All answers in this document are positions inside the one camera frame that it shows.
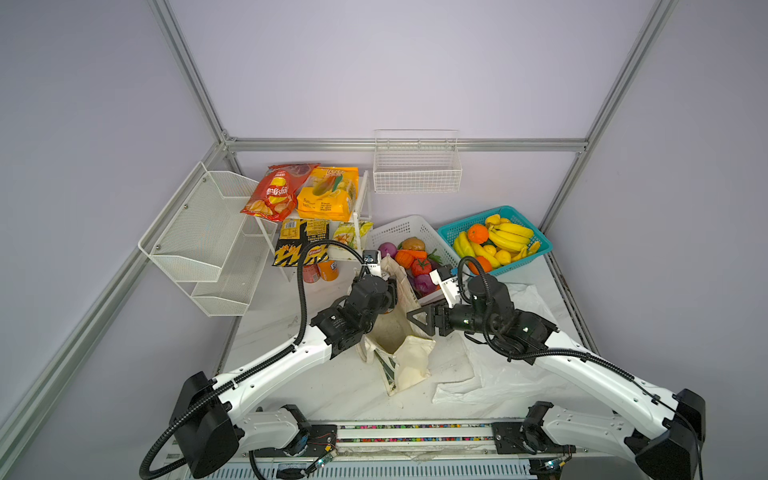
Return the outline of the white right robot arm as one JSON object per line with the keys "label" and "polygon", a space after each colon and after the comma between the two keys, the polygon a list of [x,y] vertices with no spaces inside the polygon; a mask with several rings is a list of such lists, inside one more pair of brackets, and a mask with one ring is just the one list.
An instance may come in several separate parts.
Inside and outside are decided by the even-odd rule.
{"label": "white right robot arm", "polygon": [[408,320],[434,336],[480,335],[508,362],[525,362],[575,385],[606,405],[608,416],[580,414],[539,400],[510,441],[529,454],[574,448],[613,455],[652,479],[701,479],[706,402],[690,389],[655,386],[579,345],[543,316],[515,306],[492,276],[453,277],[444,299],[411,310]]}

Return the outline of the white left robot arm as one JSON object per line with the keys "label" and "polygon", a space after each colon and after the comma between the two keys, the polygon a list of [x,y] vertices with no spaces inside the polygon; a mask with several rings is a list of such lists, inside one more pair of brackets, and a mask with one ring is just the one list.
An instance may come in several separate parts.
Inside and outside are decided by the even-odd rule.
{"label": "white left robot arm", "polygon": [[167,432],[159,442],[174,439],[181,459],[159,470],[146,456],[140,466],[143,479],[162,477],[187,467],[196,479],[204,478],[246,449],[303,451],[307,421],[294,405],[269,412],[264,423],[254,419],[257,406],[289,380],[322,365],[356,346],[372,331],[377,318],[397,304],[397,282],[375,275],[356,279],[348,295],[304,321],[296,339],[273,349],[243,367],[209,378],[204,372],[182,384]]}

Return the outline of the white plastic grocery bag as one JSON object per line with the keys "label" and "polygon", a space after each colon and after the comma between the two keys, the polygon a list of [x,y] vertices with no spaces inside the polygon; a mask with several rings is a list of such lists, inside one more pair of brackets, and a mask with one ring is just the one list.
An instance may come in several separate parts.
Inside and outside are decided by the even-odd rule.
{"label": "white plastic grocery bag", "polygon": [[488,346],[452,333],[437,340],[430,372],[440,377],[435,404],[492,404],[518,398],[559,396],[575,386],[523,361],[508,362]]}

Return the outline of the black yellow Lays chips bag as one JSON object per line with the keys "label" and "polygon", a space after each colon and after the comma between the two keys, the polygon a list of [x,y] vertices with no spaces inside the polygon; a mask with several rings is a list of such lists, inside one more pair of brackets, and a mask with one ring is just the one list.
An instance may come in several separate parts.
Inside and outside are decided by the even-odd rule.
{"label": "black yellow Lays chips bag", "polygon": [[272,265],[296,267],[301,252],[314,242],[328,240],[329,230],[328,220],[287,218],[281,224]]}

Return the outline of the canvas floral tote bag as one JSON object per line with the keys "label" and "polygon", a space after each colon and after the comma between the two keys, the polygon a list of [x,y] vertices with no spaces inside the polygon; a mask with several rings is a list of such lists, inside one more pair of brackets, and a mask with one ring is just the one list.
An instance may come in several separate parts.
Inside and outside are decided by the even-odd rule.
{"label": "canvas floral tote bag", "polygon": [[387,395],[394,396],[431,376],[429,357],[436,342],[407,318],[408,312],[421,306],[406,270],[389,256],[383,257],[380,265],[382,273],[396,281],[397,303],[390,313],[377,318],[357,350],[364,363],[379,368]]}

